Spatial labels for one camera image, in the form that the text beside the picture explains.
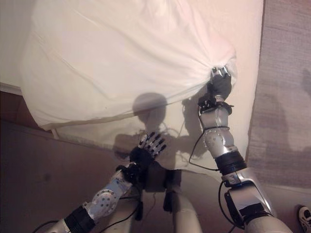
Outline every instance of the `black cable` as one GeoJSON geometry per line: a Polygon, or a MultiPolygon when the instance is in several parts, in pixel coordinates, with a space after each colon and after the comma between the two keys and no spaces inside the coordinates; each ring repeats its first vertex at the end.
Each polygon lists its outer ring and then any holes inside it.
{"type": "Polygon", "coordinates": [[[222,186],[223,186],[224,182],[222,181],[219,185],[219,189],[218,189],[218,204],[219,204],[219,207],[220,207],[220,210],[222,211],[224,217],[228,220],[228,222],[230,222],[234,227],[237,227],[237,228],[240,228],[242,230],[244,230],[244,227],[240,227],[238,226],[237,224],[235,224],[233,221],[231,221],[228,216],[225,214],[224,212],[224,209],[222,207],[222,203],[220,201],[220,193],[221,193],[221,190],[222,190],[222,186]]]}
{"type": "Polygon", "coordinates": [[[58,222],[58,220],[52,220],[52,221],[48,221],[48,222],[45,222],[45,223],[42,223],[40,226],[38,226],[36,229],[34,229],[34,231],[32,233],[36,233],[37,231],[39,231],[42,227],[48,225],[48,224],[51,224],[51,223],[56,223],[58,222]]]}
{"type": "Polygon", "coordinates": [[[235,229],[235,226],[233,226],[233,227],[228,231],[228,233],[231,233],[234,229],[235,229]]]}
{"type": "Polygon", "coordinates": [[[201,165],[198,165],[198,164],[195,164],[195,163],[192,163],[191,162],[191,158],[193,156],[193,153],[194,153],[194,150],[196,148],[196,145],[198,144],[198,142],[200,141],[201,137],[204,135],[205,133],[205,130],[203,130],[203,132],[201,133],[201,135],[199,136],[198,140],[195,142],[194,146],[193,146],[193,149],[192,149],[192,152],[191,152],[191,155],[189,157],[189,163],[194,165],[194,166],[198,166],[200,168],[203,168],[203,169],[206,169],[206,170],[210,170],[210,171],[219,171],[218,169],[212,169],[212,168],[207,168],[207,167],[204,167],[204,166],[201,166],[201,165]]]}
{"type": "Polygon", "coordinates": [[[112,226],[114,226],[114,225],[116,225],[116,224],[118,224],[118,223],[120,223],[120,222],[124,222],[124,221],[128,220],[128,219],[138,210],[139,204],[140,204],[140,200],[141,200],[141,193],[140,193],[140,190],[139,190],[136,186],[133,186],[133,188],[136,188],[137,191],[138,191],[138,193],[139,193],[139,199],[137,199],[138,204],[137,204],[136,208],[134,209],[134,211],[133,211],[128,217],[126,217],[126,218],[124,218],[124,219],[122,219],[122,220],[120,220],[120,221],[117,221],[117,222],[115,222],[115,223],[110,224],[109,226],[105,227],[104,229],[102,229],[102,230],[101,230],[100,232],[98,232],[98,233],[102,233],[102,232],[104,232],[105,230],[107,230],[108,228],[110,228],[110,227],[112,227],[112,226]]]}

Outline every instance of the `black glove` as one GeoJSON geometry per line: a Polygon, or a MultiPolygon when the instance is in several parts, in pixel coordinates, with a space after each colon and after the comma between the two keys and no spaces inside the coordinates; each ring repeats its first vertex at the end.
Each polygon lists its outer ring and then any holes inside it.
{"type": "Polygon", "coordinates": [[[210,85],[207,85],[207,91],[211,93],[212,97],[220,95],[224,100],[229,96],[231,89],[231,75],[228,73],[224,76],[220,74],[215,75],[211,78],[210,85]]]}

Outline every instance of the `robotic finger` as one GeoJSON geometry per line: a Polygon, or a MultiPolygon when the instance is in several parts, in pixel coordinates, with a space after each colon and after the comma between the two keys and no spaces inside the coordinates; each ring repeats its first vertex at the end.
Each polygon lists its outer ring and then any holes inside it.
{"type": "Polygon", "coordinates": [[[166,148],[166,145],[162,145],[164,141],[165,139],[161,138],[161,134],[156,134],[155,132],[152,132],[149,135],[144,134],[140,138],[138,148],[145,149],[153,158],[155,158],[166,148]]]}

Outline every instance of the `wire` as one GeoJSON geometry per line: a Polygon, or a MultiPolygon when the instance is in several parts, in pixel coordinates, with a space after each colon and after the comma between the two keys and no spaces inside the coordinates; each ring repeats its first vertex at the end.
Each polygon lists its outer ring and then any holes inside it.
{"type": "Polygon", "coordinates": [[[210,171],[219,171],[219,169],[207,168],[207,167],[205,167],[205,166],[201,166],[201,165],[198,165],[198,164],[195,164],[195,163],[191,162],[191,158],[192,158],[192,156],[193,156],[194,150],[195,150],[195,148],[196,148],[198,142],[200,141],[201,137],[204,135],[204,133],[205,133],[205,130],[203,130],[203,132],[202,132],[201,135],[199,136],[198,140],[195,142],[195,144],[194,144],[194,146],[193,146],[193,149],[192,149],[192,152],[191,152],[191,155],[190,155],[190,157],[189,157],[189,163],[192,164],[192,165],[194,165],[194,166],[198,166],[198,167],[200,167],[200,168],[206,169],[206,170],[210,170],[210,171]]]}
{"type": "Polygon", "coordinates": [[[235,229],[235,226],[233,226],[233,227],[228,231],[228,233],[231,233],[234,229],[235,229]]]}
{"type": "Polygon", "coordinates": [[[48,224],[51,224],[51,223],[56,223],[58,222],[58,220],[51,220],[51,221],[48,221],[48,222],[45,222],[45,223],[42,223],[40,226],[38,226],[36,229],[34,229],[34,231],[32,233],[36,233],[37,231],[39,231],[42,227],[48,225],[48,224]]]}
{"type": "Polygon", "coordinates": [[[145,221],[146,221],[148,215],[151,213],[151,211],[153,210],[153,208],[154,208],[155,205],[156,205],[156,193],[153,194],[153,199],[154,199],[154,203],[152,204],[151,208],[148,210],[146,216],[144,217],[144,220],[142,221],[142,223],[141,223],[141,225],[140,225],[140,228],[139,228],[139,231],[138,231],[138,232],[141,232],[141,229],[142,229],[142,227],[143,227],[143,225],[144,225],[144,223],[145,223],[145,221]]]}
{"type": "Polygon", "coordinates": [[[102,233],[102,232],[104,232],[105,230],[107,230],[108,228],[110,228],[110,227],[112,227],[112,226],[114,226],[114,225],[116,225],[116,224],[118,224],[118,223],[120,223],[120,222],[124,222],[124,221],[128,220],[128,219],[138,210],[139,205],[140,205],[140,200],[141,200],[141,193],[140,193],[140,190],[139,190],[136,186],[133,186],[133,188],[136,188],[136,190],[137,190],[138,193],[139,193],[139,199],[137,199],[138,204],[137,204],[136,208],[134,209],[134,211],[133,211],[128,217],[126,217],[126,218],[124,218],[124,219],[122,219],[122,220],[120,220],[120,221],[117,221],[117,222],[115,222],[115,223],[110,224],[109,226],[105,227],[104,229],[102,229],[102,230],[101,230],[100,232],[98,232],[98,233],[102,233]]]}
{"type": "Polygon", "coordinates": [[[222,203],[220,201],[220,193],[221,193],[221,190],[222,190],[222,186],[223,186],[224,182],[222,181],[219,185],[219,189],[218,189],[218,204],[219,204],[219,207],[220,207],[220,210],[222,211],[224,217],[228,220],[228,222],[230,222],[234,227],[237,227],[237,228],[240,228],[242,230],[244,230],[244,227],[240,227],[238,226],[237,224],[235,224],[233,221],[231,221],[228,216],[225,214],[224,212],[224,209],[222,207],[222,203]]]}

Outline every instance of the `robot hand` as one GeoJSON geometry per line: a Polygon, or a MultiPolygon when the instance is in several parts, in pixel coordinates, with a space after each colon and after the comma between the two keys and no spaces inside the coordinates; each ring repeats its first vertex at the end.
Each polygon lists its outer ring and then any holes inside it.
{"type": "Polygon", "coordinates": [[[155,132],[149,135],[144,134],[140,138],[138,146],[130,153],[131,162],[140,164],[140,166],[148,166],[166,148],[166,145],[162,145],[163,142],[164,139],[160,134],[155,132]]]}
{"type": "Polygon", "coordinates": [[[140,174],[142,174],[150,163],[155,160],[155,157],[166,148],[162,145],[164,139],[160,134],[152,132],[144,134],[135,147],[130,152],[130,164],[128,166],[118,166],[116,170],[121,170],[126,181],[136,184],[140,174]]]}
{"type": "Polygon", "coordinates": [[[216,101],[224,101],[229,96],[232,89],[231,75],[226,67],[213,68],[211,72],[211,80],[207,84],[207,92],[216,101]]]}

